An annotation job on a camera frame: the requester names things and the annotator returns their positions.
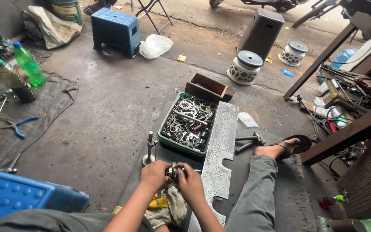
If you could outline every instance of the hammer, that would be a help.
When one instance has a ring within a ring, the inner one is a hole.
[[[253,136],[236,137],[236,141],[244,141],[244,140],[252,140],[252,141],[246,143],[245,145],[243,145],[243,146],[241,146],[239,148],[237,148],[235,150],[235,153],[236,154],[241,153],[242,151],[247,150],[247,148],[249,148],[249,147],[251,147],[251,146],[253,146],[255,144],[257,144],[259,146],[264,146],[264,144],[265,144],[265,140],[257,132],[254,132],[253,133]]]

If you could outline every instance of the blue plastic wrapper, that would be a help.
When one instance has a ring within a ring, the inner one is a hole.
[[[284,75],[286,76],[291,76],[291,77],[294,77],[294,74],[292,74],[291,72],[289,72],[287,69],[283,69],[283,72],[282,72]]]

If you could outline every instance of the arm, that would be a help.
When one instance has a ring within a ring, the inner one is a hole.
[[[141,170],[140,184],[103,232],[136,232],[154,194],[170,180],[164,176],[169,163],[155,161]]]
[[[181,171],[181,169],[177,171],[181,194],[197,217],[201,231],[224,231],[217,217],[206,202],[203,182],[201,181],[200,175],[186,163],[178,163],[175,167],[184,168],[184,171]]]

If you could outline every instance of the hand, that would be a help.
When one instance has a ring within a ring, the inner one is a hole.
[[[140,185],[149,187],[153,193],[156,193],[165,183],[171,180],[165,176],[165,169],[171,164],[161,160],[154,161],[143,167],[140,174]]]
[[[188,205],[193,209],[199,204],[205,203],[203,181],[201,176],[186,163],[178,163],[174,166],[178,168],[178,183],[180,184],[181,194]]]

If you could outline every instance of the grey tarp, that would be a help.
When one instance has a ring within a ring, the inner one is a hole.
[[[0,130],[0,168],[11,162],[15,155],[23,152],[41,137],[53,120],[72,105],[77,97],[78,83],[67,80],[55,73],[46,73],[43,86],[32,87],[37,99],[28,104],[10,95],[0,114],[0,128],[8,126],[6,120],[19,122],[28,117],[38,116],[38,120],[19,125],[25,139],[16,136],[12,129]],[[8,89],[0,81],[0,88]]]

